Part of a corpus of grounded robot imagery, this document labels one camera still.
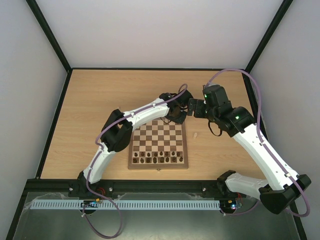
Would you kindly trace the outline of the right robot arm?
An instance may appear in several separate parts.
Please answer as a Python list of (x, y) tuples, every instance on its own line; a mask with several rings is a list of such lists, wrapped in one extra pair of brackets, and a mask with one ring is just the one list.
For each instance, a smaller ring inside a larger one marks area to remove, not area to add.
[(298, 174), (270, 145), (253, 116), (244, 107), (232, 107), (225, 89), (216, 84), (202, 90), (204, 99), (191, 98), (187, 115), (215, 123), (251, 156), (265, 179), (257, 179), (228, 170), (217, 179), (218, 191), (229, 196), (240, 193), (253, 197), (273, 214), (279, 214), (310, 186), (306, 174)]

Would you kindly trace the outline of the dark pieces row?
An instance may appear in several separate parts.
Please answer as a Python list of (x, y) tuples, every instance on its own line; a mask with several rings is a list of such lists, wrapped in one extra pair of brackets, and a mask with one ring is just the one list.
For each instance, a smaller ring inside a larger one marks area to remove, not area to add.
[(183, 164), (183, 157), (134, 157), (133, 164)]
[(183, 157), (182, 151), (134, 151), (132, 153), (133, 158), (153, 158), (153, 157)]

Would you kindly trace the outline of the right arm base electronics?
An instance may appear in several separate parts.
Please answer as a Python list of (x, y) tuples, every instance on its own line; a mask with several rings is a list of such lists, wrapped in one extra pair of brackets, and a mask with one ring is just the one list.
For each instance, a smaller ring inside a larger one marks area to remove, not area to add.
[(220, 213), (222, 213), (223, 215), (234, 215), (237, 209), (243, 207), (244, 199), (247, 196), (239, 192), (237, 192), (236, 194), (237, 196), (234, 198), (219, 201)]

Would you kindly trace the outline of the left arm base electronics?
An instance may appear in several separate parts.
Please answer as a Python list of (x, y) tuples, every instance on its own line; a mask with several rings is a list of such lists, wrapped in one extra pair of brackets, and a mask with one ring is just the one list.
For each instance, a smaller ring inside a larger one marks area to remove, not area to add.
[(95, 199), (83, 200), (83, 202), (80, 204), (80, 211), (82, 212), (83, 208), (85, 208), (85, 214), (93, 214), (97, 210), (98, 205), (103, 203), (103, 200), (103, 198), (98, 196), (96, 196)]

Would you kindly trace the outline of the wooden chess board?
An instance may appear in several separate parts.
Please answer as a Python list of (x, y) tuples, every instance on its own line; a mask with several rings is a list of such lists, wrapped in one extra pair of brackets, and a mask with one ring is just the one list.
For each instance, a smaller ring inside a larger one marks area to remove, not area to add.
[[(156, 163), (133, 164), (133, 152), (183, 152), (184, 163)], [(188, 148), (186, 125), (173, 121), (163, 121), (161, 118), (149, 121), (131, 135), (128, 153), (128, 169), (130, 170), (162, 170), (162, 169), (188, 169)]]

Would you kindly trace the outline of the black aluminium frame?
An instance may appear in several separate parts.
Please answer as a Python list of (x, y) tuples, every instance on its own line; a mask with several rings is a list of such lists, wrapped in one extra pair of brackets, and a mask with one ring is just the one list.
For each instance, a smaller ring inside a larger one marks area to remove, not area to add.
[[(42, 31), (46, 35), (47, 39), (49, 40), (51, 46), (53, 47), (53, 50), (57, 54), (59, 60), (61, 61), (63, 67), (65, 68), (67, 72), (67, 76), (65, 78), (65, 82), (62, 88), (62, 92), (59, 98), (59, 102), (52, 120), (52, 124), (50, 127), (50, 131), (45, 143), (45, 147), (40, 159), (40, 163), (35, 175), (35, 178), (27, 180), (24, 190), (22, 192), (21, 198), (19, 200), (19, 203), (17, 205), (13, 220), (11, 222), (7, 239), (11, 240), (13, 239), (17, 226), (19, 218), (22, 214), (22, 207), (24, 203), (26, 202), (26, 195), (28, 192), (49, 192), (50, 190), (57, 191), (57, 192), (65, 192), (67, 190), (68, 180), (67, 179), (41, 179), (40, 176), (42, 174), (45, 160), (47, 157), (47, 153), (49, 151), (49, 146), (52, 141), (52, 137), (57, 125), (58, 117), (61, 112), (62, 104), (68, 89), (68, 85), (71, 79), (71, 75), (73, 72), (73, 68), (69, 65), (65, 55), (63, 54), (63, 51), (58, 44), (58, 41), (56, 40), (51, 28), (49, 27), (49, 24), (47, 20), (45, 19), (38, 3), (35, 0), (28, 0), (27, 4), (32, 11), (33, 15), (35, 16), (36, 20), (38, 21), (40, 27), (42, 28)], [(265, 34), (263, 35), (263, 38), (261, 39), (257, 49), (255, 50), (254, 54), (252, 55), (252, 58), (250, 59), (247, 67), (245, 68), (247, 71), (251, 71), (253, 67), (255, 66), (256, 62), (258, 61), (260, 55), (262, 54), (263, 50), (265, 49), (267, 43), (271, 39), (273, 33), (277, 29), (278, 25), (280, 24), (281, 20), (287, 13), (289, 7), (291, 6), (292, 1), (290, 0), (284, 0), (279, 9), (277, 10), (276, 14), (274, 15), (268, 29), (266, 30)], [(203, 183), (202, 180), (116, 180), (115, 184), (117, 187), (120, 185), (128, 186), (130, 189), (133, 190), (150, 190), (152, 192), (156, 191), (174, 191), (179, 190), (183, 193), (185, 193), (188, 190), (199, 190), (200, 184)]]

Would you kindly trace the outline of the dark pieces front row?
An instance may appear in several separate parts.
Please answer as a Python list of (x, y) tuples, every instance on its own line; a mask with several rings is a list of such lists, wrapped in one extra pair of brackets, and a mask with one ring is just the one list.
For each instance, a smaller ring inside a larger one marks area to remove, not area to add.
[(183, 164), (183, 157), (134, 157), (133, 164)]

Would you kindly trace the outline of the dark pieces back row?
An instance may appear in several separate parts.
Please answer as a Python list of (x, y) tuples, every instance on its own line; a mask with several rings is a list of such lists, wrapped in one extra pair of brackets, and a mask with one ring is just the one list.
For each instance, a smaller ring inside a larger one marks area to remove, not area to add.
[(134, 151), (132, 153), (133, 158), (153, 158), (153, 157), (183, 157), (182, 151)]

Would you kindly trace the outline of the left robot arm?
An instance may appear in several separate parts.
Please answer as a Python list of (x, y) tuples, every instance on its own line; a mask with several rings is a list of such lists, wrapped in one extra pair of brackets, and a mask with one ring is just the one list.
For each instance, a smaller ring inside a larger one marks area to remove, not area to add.
[(187, 116), (185, 109), (192, 97), (192, 94), (184, 89), (175, 94), (162, 93), (152, 102), (134, 110), (112, 111), (95, 140), (98, 150), (88, 167), (79, 173), (72, 192), (84, 196), (92, 194), (112, 158), (129, 145), (133, 131), (143, 124), (157, 118), (167, 118), (182, 124)]

